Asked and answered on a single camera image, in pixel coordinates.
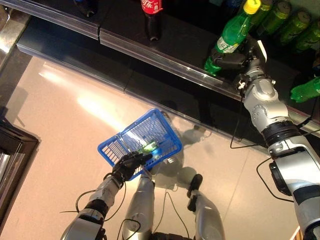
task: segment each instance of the blue shopping basket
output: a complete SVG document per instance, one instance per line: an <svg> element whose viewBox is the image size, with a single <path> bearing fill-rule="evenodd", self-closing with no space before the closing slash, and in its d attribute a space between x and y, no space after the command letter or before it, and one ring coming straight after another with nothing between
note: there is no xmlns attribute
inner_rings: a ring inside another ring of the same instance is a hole
<svg viewBox="0 0 320 240"><path fill-rule="evenodd" d="M147 170L182 149L180 139L156 108L149 110L122 132L102 142L98 146L98 152L113 167L124 155L141 153L148 145L154 145L155 149L152 149L152 158L144 165ZM142 167L137 168L130 180L142 172Z"/></svg>

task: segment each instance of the red label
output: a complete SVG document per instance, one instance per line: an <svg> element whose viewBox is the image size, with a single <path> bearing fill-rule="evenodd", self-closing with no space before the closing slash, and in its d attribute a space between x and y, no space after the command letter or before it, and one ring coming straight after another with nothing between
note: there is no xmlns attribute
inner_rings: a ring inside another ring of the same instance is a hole
<svg viewBox="0 0 320 240"><path fill-rule="evenodd" d="M162 10L162 0L141 0L141 6L146 14L156 14Z"/></svg>

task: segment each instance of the floor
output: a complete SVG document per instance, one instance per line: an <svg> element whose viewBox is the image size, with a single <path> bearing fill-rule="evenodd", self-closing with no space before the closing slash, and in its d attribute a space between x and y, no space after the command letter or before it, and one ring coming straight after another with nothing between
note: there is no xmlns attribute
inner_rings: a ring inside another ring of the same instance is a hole
<svg viewBox="0 0 320 240"><path fill-rule="evenodd" d="M77 197L97 187L111 171L97 151L98 144L153 106L33 57L7 107L11 123L38 136L40 145L0 240L57 240L75 217L75 213L60 212L74 210ZM203 175L200 190L219 209L226 239L289 240L298 226L294 206L273 198L256 173L257 165L268 156L252 148L230 149L229 138L194 130L191 122L169 117L185 143L178 158L184 167ZM284 197L273 183L268 163L260 172L272 191ZM156 178L154 226L161 216L165 188L177 189L168 191L193 238L195 217L187 210L187 190L174 179L161 174ZM105 223L108 239L116 239L138 180L128 182L122 208ZM116 196L110 215L119 206L123 191ZM80 200L80 208L88 198ZM170 201L158 231L186 236Z"/></svg>

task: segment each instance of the soda bottle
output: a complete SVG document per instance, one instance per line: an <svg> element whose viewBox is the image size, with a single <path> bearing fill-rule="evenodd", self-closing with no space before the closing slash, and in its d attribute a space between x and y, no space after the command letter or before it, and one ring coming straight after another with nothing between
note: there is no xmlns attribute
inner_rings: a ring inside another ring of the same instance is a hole
<svg viewBox="0 0 320 240"><path fill-rule="evenodd" d="M272 35L289 17L291 4L287 1L279 1L262 21L256 34L258 36Z"/></svg>
<svg viewBox="0 0 320 240"><path fill-rule="evenodd" d="M162 0L141 0L144 13L144 29L150 41L161 37Z"/></svg>
<svg viewBox="0 0 320 240"><path fill-rule="evenodd" d="M221 20L226 23L229 19L233 18L237 14L242 2L243 0L225 0L221 5Z"/></svg>
<svg viewBox="0 0 320 240"><path fill-rule="evenodd" d="M272 0L261 0L261 6L252 16L249 32L254 31L257 26L265 19L273 5Z"/></svg>
<svg viewBox="0 0 320 240"><path fill-rule="evenodd" d="M98 0L73 0L73 2L87 18L95 15L98 11Z"/></svg>
<svg viewBox="0 0 320 240"><path fill-rule="evenodd" d="M277 42L284 46L306 29L311 21L311 15L304 10L292 15L288 22L279 30Z"/></svg>
<svg viewBox="0 0 320 240"><path fill-rule="evenodd" d="M239 44L245 40L249 31L251 16L257 12L260 4L260 0L246 0L243 11L228 21L212 51L221 54L233 53ZM204 64L204 69L215 75L221 67L213 63L210 55Z"/></svg>
<svg viewBox="0 0 320 240"><path fill-rule="evenodd" d="M291 90L291 99L303 103L311 98L320 96L320 76Z"/></svg>
<svg viewBox="0 0 320 240"><path fill-rule="evenodd" d="M301 53L320 40L320 19L311 24L295 40L293 51Z"/></svg>

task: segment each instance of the bottle label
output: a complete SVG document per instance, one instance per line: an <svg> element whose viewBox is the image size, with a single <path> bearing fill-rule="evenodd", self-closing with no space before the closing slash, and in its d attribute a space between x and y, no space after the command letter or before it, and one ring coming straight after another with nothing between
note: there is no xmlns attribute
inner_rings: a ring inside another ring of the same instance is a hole
<svg viewBox="0 0 320 240"><path fill-rule="evenodd" d="M221 36L218 41L216 42L216 46L217 46L217 50L221 53L226 53L226 54L230 54L233 53L237 47L239 46L238 43L234 44L234 45L229 45L225 42L225 40L223 39L223 37Z"/></svg>
<svg viewBox="0 0 320 240"><path fill-rule="evenodd" d="M141 6L146 14L156 14L162 10L162 0L141 0Z"/></svg>

